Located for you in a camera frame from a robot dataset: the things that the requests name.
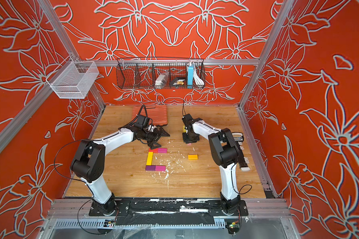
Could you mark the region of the small red block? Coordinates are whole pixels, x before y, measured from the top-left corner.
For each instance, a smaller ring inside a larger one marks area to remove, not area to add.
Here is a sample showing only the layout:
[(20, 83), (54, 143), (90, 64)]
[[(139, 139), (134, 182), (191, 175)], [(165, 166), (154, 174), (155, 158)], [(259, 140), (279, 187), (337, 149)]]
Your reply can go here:
[(152, 152), (152, 153), (159, 153), (159, 148), (156, 148), (156, 149), (149, 149), (149, 152)]

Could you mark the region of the orange long block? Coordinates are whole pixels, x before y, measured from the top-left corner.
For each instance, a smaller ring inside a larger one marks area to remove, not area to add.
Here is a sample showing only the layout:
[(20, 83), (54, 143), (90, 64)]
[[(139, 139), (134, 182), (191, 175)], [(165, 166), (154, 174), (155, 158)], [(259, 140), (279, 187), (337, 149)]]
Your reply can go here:
[(198, 155), (197, 154), (189, 154), (187, 158), (188, 158), (188, 160), (198, 160)]

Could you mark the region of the magenta long block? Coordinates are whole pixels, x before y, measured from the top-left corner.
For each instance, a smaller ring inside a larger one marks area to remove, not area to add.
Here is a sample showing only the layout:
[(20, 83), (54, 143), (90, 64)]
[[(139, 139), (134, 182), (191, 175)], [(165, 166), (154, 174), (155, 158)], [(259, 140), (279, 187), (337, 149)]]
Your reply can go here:
[(166, 171), (166, 166), (165, 165), (156, 165), (155, 170), (156, 171)]

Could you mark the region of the purple small block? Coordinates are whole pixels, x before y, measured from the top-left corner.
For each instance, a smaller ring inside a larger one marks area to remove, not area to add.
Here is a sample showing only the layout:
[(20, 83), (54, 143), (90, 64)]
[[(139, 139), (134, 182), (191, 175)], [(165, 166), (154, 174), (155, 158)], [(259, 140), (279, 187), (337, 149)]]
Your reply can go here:
[(146, 171), (155, 171), (156, 166), (155, 165), (146, 165), (145, 170)]

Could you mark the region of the black remote-like tool strip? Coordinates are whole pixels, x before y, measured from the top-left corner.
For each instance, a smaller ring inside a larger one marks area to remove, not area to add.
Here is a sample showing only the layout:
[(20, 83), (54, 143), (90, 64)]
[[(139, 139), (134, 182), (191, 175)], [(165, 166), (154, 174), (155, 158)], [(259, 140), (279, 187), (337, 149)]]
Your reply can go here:
[(243, 150), (244, 150), (244, 147), (243, 147), (243, 142), (244, 142), (243, 133), (241, 133), (241, 132), (233, 132), (232, 136), (233, 136), (233, 139), (235, 140), (235, 142), (238, 144), (238, 146), (240, 148), (240, 150), (238, 152), (238, 165), (239, 165), (240, 170), (243, 171), (243, 172), (250, 171), (250, 168), (249, 168), (249, 166), (247, 164), (247, 160), (245, 159), (244, 154), (243, 154)]

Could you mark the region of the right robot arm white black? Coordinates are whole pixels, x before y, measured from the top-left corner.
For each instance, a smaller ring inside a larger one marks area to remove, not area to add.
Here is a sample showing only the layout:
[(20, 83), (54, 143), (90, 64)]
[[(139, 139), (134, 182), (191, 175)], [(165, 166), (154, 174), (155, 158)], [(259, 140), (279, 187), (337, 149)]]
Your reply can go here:
[(200, 136), (208, 140), (212, 159), (220, 170), (221, 210), (227, 215), (233, 214), (240, 204), (236, 167), (243, 153), (239, 145), (228, 128), (215, 128), (200, 118), (193, 119), (190, 114), (183, 116), (182, 121), (186, 130), (182, 135), (185, 143), (195, 143)]

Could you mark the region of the orange plastic tool case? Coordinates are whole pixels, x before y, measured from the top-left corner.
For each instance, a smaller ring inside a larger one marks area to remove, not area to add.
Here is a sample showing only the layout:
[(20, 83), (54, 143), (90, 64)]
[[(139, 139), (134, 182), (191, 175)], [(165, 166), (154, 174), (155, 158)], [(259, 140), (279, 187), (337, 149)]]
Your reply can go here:
[(132, 111), (132, 124), (135, 123), (137, 115), (151, 118), (149, 125), (165, 126), (168, 124), (167, 107), (165, 105), (135, 106)]

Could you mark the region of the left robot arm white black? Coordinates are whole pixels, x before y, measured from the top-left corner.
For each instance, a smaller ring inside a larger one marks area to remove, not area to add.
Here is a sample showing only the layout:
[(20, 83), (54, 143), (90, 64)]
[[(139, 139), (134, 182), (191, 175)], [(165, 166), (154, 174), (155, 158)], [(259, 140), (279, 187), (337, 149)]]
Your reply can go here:
[(72, 160), (71, 170), (88, 187), (92, 194), (94, 214), (109, 216), (116, 212), (115, 196), (103, 177), (105, 157), (115, 149), (135, 140), (142, 141), (150, 149), (160, 148), (161, 137), (170, 134), (162, 127), (122, 127), (117, 132), (95, 140), (83, 140)]

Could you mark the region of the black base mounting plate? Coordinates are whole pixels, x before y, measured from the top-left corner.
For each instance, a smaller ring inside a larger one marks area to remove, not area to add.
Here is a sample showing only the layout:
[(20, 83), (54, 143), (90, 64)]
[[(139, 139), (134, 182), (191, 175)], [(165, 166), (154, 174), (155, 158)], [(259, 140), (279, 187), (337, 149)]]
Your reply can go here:
[(114, 198), (106, 209), (92, 202), (91, 217), (112, 217), (116, 225), (220, 225), (217, 219), (240, 220), (248, 216), (246, 202), (233, 204), (201, 198)]

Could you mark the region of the grey packet in basket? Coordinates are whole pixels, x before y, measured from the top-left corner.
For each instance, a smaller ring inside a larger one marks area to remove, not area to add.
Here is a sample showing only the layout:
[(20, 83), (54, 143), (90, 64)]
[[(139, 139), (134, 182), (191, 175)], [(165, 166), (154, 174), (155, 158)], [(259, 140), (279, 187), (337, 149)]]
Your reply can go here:
[(164, 88), (168, 82), (169, 76), (170, 76), (169, 72), (161, 73), (155, 81), (155, 88), (156, 89)]

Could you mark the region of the small magenta block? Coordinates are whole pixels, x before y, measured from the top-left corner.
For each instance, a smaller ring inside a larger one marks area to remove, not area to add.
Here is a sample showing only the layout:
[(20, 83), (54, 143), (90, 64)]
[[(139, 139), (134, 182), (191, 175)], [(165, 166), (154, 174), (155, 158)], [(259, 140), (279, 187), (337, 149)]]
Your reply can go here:
[(159, 148), (158, 153), (167, 153), (168, 150), (166, 148)]

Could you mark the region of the black item in basket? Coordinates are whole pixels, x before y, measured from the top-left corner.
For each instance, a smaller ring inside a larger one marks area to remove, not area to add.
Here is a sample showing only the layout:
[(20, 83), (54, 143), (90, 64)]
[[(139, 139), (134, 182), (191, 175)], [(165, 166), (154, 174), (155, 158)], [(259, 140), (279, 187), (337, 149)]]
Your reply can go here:
[(186, 77), (176, 77), (175, 79), (173, 79), (169, 85), (170, 86), (183, 86), (186, 83)]

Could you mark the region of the clear plastic wall bin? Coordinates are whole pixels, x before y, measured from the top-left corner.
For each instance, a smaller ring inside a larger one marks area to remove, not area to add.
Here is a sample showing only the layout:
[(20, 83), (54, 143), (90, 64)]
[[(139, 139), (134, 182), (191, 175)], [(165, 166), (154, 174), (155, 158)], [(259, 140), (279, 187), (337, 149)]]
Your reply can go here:
[(48, 85), (60, 99), (84, 99), (99, 70), (94, 61), (67, 62), (48, 80)]

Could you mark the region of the long yellow block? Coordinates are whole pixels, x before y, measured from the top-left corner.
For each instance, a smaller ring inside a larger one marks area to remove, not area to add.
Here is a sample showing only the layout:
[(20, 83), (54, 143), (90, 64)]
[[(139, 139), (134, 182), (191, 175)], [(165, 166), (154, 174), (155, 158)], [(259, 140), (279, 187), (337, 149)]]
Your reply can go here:
[(152, 165), (153, 155), (154, 155), (153, 152), (151, 152), (151, 151), (148, 152), (147, 161), (146, 161), (146, 165), (147, 165), (147, 166), (151, 166), (151, 165)]

